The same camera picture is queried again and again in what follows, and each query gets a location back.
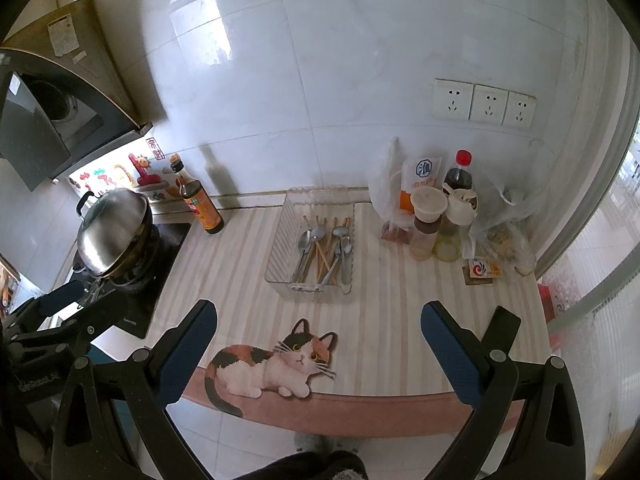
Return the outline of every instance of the condiment jar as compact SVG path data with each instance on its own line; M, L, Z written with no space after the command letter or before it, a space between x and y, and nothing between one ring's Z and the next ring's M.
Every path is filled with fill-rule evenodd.
M443 262L455 262L462 256L462 240L466 237L478 211L478 196L470 189L455 189L442 216L433 255Z
M409 244L411 257L422 262L431 256L442 213L447 209L446 195L434 187L419 187L411 193L414 228Z

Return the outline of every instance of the utensil basket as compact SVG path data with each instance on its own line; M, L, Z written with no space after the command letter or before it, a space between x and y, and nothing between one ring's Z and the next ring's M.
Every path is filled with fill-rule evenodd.
M351 265L347 272L350 276L353 275L356 244L353 236L354 205L350 199L348 189L344 186L299 187L287 191L264 274L265 280L279 295L290 300L314 298L322 301L338 300L351 291L351 283L348 285L342 283L339 269L334 272L337 285L316 283L316 264L320 264L321 261L317 254L314 257L314 262L309 269L305 282L290 282L300 258L298 239L307 229L305 216L311 227L316 225L316 216L320 221L326 218L325 238L321 240L323 251L327 237L332 236L331 230L334 218L338 219L338 225L342 225L345 218L350 218L349 234L353 247L351 249L351 258L348 258ZM332 257L332 254L327 255L329 261L331 261Z

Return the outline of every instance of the wall socket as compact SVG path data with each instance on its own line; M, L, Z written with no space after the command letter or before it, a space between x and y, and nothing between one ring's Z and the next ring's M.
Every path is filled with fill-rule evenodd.
M509 92L502 126L528 130L533 121L533 113L536 111L537 102L537 99L533 96Z
M471 83L436 79L433 85L433 115L466 121L473 95L474 86Z
M469 119L479 123L502 124L508 94L501 88L475 85Z

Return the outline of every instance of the plastic bottle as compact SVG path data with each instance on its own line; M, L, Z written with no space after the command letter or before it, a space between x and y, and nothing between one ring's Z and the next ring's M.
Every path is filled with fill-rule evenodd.
M447 171L444 177L442 190L449 194L447 189L471 189L473 180L469 173L469 165L471 164L471 153L467 150L458 150L456 153L456 163Z
M478 196L466 189L455 189L449 195L449 206L442 216L433 255L443 262L455 262L462 256L462 240L466 237L478 210Z
M449 202L447 196L434 187L416 189L411 194L411 202L414 206L415 218L409 254L414 260L423 262L431 257L440 219Z
M192 178L187 173L180 159L171 163L171 169L178 175L180 196L200 220L204 230L210 234L220 232L225 226L225 221L220 216L216 206L213 205L200 181Z

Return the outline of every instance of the white plastic bag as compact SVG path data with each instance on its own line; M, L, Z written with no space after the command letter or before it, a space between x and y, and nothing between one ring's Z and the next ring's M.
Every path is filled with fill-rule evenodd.
M402 179L402 157L399 149L399 139L393 137L370 172L369 196L373 209L385 221L380 237L408 244L414 216L399 208Z
M498 174L489 169L478 173L474 187L478 192L478 216L469 231L466 253L463 246L463 258L475 256L477 244L486 256L500 264L505 275L512 274L513 269L521 276L533 272L536 255L522 221L540 211L544 192L524 198L523 192L507 189Z

